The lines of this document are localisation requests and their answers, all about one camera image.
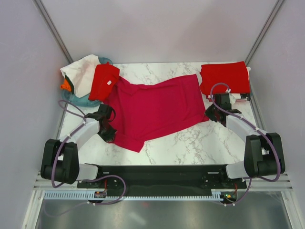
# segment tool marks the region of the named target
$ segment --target tabletop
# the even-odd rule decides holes
[[[181,63],[131,63],[115,64],[120,76],[133,84],[152,85],[183,75],[197,74],[198,81],[202,64],[215,62]],[[202,95],[205,108],[212,103]],[[80,107],[85,113],[93,113],[98,107]],[[236,102],[233,109],[240,110],[244,117],[255,124],[250,103]],[[61,136],[70,133],[81,119],[65,114]],[[79,162],[98,165],[208,165],[230,164],[244,159],[244,142],[220,123],[198,123],[171,135],[146,141],[139,153],[104,142],[97,134],[79,149]]]

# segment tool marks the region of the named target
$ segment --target metal frame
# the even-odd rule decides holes
[[[33,0],[33,2],[37,6],[38,10],[40,11],[43,19],[45,20],[48,28],[50,29],[52,35],[54,36],[55,41],[57,42],[58,46],[60,47],[60,49],[61,49],[62,53],[64,54],[64,56],[66,57],[67,61],[69,63],[72,63],[73,59],[70,56],[69,51],[67,50],[60,34],[58,33],[58,31],[57,31],[53,21],[51,20],[42,1]],[[266,20],[266,23],[264,24],[261,32],[259,33],[256,41],[254,42],[254,44],[250,50],[247,58],[244,61],[246,65],[248,65],[249,62],[251,61],[252,57],[254,56],[255,52],[257,51],[259,45],[261,44],[263,38],[265,37],[265,35],[267,33],[267,31],[270,29],[272,22],[274,21],[276,15],[279,13],[280,8],[282,7],[284,2],[285,2],[285,0],[277,0],[277,2],[275,3],[268,19]],[[256,103],[256,100],[255,100],[255,94],[253,94],[250,104],[251,104],[251,107],[253,110],[253,114],[254,114],[254,118],[257,123],[257,126],[259,128],[264,129],[264,127],[265,127],[264,121],[261,118],[261,115],[260,115],[261,113],[260,113],[258,104]],[[65,117],[65,113],[62,114],[60,127],[57,132],[57,137],[60,134],[64,117]],[[57,191],[61,192],[61,191],[66,190],[66,191],[72,191],[73,193],[87,191],[87,189],[78,189],[78,188],[76,188],[76,186],[77,186],[77,183],[74,183],[72,185],[64,184],[61,187],[59,187],[57,189]],[[29,206],[28,206],[28,209],[26,212],[24,223],[22,225],[22,229],[35,228],[45,191],[52,190],[52,189],[53,188],[51,186],[51,182],[48,180],[42,179],[40,174],[38,174],[34,188],[33,188],[30,203],[29,203]],[[292,228],[293,229],[305,229],[301,210],[299,208],[294,191],[292,189],[288,174],[282,174],[280,176],[280,180],[275,183],[265,182],[261,179],[253,179],[252,186],[249,191],[251,191],[251,192],[252,191],[265,191],[265,192],[281,191]]]

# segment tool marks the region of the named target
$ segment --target orange cloth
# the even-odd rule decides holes
[[[63,84],[61,85],[61,89],[67,90],[69,92],[72,91],[71,86],[66,79],[63,81]]]

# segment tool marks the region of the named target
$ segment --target gray wall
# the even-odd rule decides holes
[[[250,62],[268,131],[282,137],[286,168],[305,213],[305,1],[286,1]]]
[[[245,60],[276,0],[41,0],[74,60]]]
[[[0,228],[23,222],[61,111],[60,49],[31,0],[0,1]]]

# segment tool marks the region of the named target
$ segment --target gray floor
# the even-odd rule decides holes
[[[45,200],[49,214],[81,201]],[[249,193],[235,207],[205,201],[122,201],[109,206],[83,205],[60,217],[43,212],[41,229],[290,229],[280,193]]]

